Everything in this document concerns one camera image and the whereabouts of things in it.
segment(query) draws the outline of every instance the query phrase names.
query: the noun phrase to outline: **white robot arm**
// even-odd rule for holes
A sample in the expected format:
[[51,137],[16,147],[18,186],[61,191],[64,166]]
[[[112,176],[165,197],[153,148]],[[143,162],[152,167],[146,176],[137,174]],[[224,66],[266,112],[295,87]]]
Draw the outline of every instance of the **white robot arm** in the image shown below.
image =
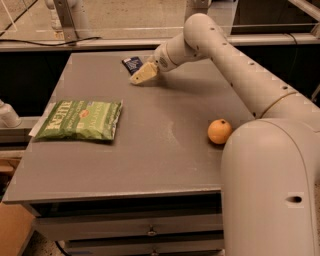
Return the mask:
[[223,152],[226,255],[318,256],[319,108],[230,45],[204,14],[191,16],[149,61],[169,71],[203,57],[257,118],[239,127]]

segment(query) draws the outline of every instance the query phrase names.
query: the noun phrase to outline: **drawer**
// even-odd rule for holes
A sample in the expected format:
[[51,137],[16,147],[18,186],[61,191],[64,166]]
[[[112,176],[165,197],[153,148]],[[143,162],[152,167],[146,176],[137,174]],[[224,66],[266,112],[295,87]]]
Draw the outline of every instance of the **drawer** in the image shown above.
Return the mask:
[[73,241],[65,244],[71,255],[126,256],[126,255],[201,255],[200,252],[220,251],[224,248],[222,232],[192,235],[167,235],[153,238],[122,238],[96,241]]
[[35,220],[34,227],[52,241],[223,230],[221,214],[40,218]]

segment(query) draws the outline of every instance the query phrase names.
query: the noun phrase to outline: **black object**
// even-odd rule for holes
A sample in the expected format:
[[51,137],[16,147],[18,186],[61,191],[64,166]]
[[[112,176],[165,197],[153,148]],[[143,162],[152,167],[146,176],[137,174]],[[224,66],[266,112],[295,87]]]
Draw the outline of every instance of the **black object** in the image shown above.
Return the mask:
[[137,72],[143,65],[139,57],[132,57],[122,60],[123,65],[128,69],[131,75]]

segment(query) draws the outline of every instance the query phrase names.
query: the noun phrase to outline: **cable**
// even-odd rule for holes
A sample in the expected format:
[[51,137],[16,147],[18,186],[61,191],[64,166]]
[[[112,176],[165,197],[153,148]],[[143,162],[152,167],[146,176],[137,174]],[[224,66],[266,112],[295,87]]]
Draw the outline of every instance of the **cable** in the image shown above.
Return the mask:
[[[36,2],[38,2],[38,0],[35,0],[33,3],[31,3],[31,5],[30,5],[29,7],[27,7],[25,1],[23,1],[24,5],[26,6],[26,9],[25,9],[22,13],[20,13],[20,14],[13,20],[13,22],[14,22],[14,23],[17,22],[18,19],[20,19],[22,15],[24,15],[27,11],[29,11],[29,9],[30,9]],[[6,31],[7,31],[9,28],[11,28],[12,25],[13,25],[13,23],[10,22],[9,25],[4,29],[4,31],[0,33],[0,37],[3,36],[3,34],[6,33]]]
[[70,45],[82,41],[87,41],[87,40],[97,40],[101,39],[99,36],[93,36],[93,37],[87,37],[83,39],[77,39],[69,42],[64,42],[64,43],[58,43],[58,44],[45,44],[45,43],[38,43],[35,41],[28,41],[28,40],[20,40],[20,39],[0,39],[1,42],[15,42],[15,43],[26,43],[26,44],[34,44],[34,45],[40,45],[40,46],[62,46],[62,45]]
[[60,252],[65,255],[65,256],[71,256],[70,254],[68,254],[62,247],[61,245],[58,243],[58,241],[55,241],[56,246],[58,247],[58,249],[60,250]]

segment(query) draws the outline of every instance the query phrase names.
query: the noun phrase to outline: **white cylinder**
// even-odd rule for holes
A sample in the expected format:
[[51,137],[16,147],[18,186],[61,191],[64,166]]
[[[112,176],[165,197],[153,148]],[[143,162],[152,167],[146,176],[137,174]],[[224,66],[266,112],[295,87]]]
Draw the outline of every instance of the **white cylinder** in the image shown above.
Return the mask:
[[0,100],[0,120],[8,128],[17,127],[22,121],[12,106],[4,103],[2,100]]

